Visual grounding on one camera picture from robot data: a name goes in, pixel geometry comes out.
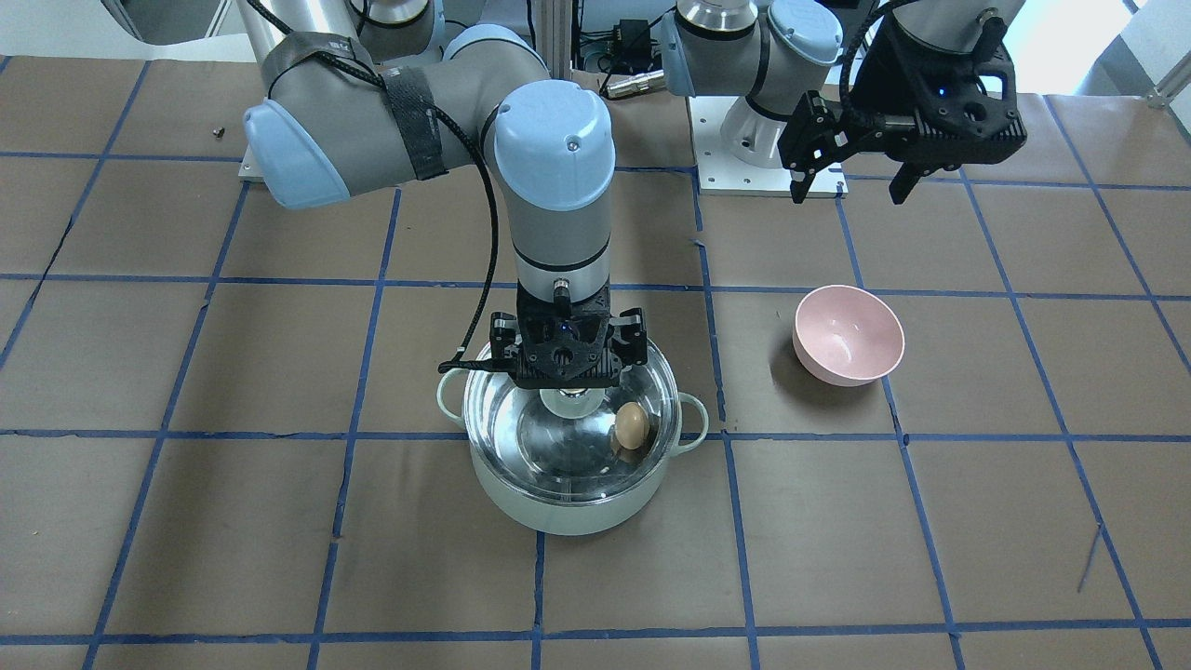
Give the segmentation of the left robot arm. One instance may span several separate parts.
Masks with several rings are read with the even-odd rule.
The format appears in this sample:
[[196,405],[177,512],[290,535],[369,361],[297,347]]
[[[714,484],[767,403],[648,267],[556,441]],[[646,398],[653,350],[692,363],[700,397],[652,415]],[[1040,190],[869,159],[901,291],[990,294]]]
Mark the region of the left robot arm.
[[883,154],[902,205],[939,170],[1000,164],[1028,140],[1004,44],[1019,1],[888,1],[847,38],[817,1],[679,1],[659,48],[678,98],[735,98],[735,154],[791,173],[803,203],[829,165]]

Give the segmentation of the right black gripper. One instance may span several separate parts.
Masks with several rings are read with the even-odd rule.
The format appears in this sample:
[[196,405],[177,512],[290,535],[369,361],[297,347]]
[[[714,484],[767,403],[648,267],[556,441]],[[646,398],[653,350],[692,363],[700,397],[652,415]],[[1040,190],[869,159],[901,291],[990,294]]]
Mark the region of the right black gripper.
[[529,390],[621,384],[622,371],[649,361],[642,309],[611,313],[611,286],[582,301],[565,289],[542,301],[519,284],[513,314],[490,319],[490,372]]

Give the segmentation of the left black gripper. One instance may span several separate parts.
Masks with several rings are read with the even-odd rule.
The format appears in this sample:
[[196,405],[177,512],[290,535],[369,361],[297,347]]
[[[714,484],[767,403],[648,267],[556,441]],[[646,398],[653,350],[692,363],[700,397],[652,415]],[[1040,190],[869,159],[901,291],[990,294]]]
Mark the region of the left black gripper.
[[994,165],[1028,140],[1015,64],[1004,44],[1011,13],[871,13],[844,50],[838,101],[809,90],[778,139],[792,203],[815,175],[856,154],[899,165],[890,202],[905,203],[937,170]]

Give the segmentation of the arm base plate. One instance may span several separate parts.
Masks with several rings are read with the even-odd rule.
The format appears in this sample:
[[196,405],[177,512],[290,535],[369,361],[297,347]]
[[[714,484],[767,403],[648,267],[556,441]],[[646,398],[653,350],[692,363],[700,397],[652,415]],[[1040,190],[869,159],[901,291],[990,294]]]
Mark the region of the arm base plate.
[[268,94],[261,93],[258,95],[258,99],[252,101],[252,104],[250,104],[247,107],[247,109],[242,113],[241,118],[241,129],[244,132],[244,152],[239,161],[239,169],[237,174],[241,180],[254,184],[264,184],[266,179],[261,167],[257,165],[257,156],[255,154],[251,139],[252,134],[250,133],[248,126],[248,115],[249,115],[249,109],[255,109],[255,107],[262,106],[270,98],[268,98]]
[[777,140],[785,129],[746,98],[690,98],[690,139],[699,190],[711,195],[788,196],[791,175]]

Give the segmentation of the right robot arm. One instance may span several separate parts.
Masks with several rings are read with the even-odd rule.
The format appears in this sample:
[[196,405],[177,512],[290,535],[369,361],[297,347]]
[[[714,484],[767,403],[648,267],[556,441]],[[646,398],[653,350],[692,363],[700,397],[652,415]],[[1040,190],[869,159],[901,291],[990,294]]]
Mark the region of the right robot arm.
[[488,356],[464,359],[480,318],[439,372],[505,374],[525,389],[611,387],[649,361],[642,311],[611,313],[611,115],[553,79],[499,24],[435,49],[435,1],[242,1],[264,101],[247,109],[252,165],[286,208],[326,207],[412,180],[479,169],[490,258],[499,205],[517,305],[490,319]]

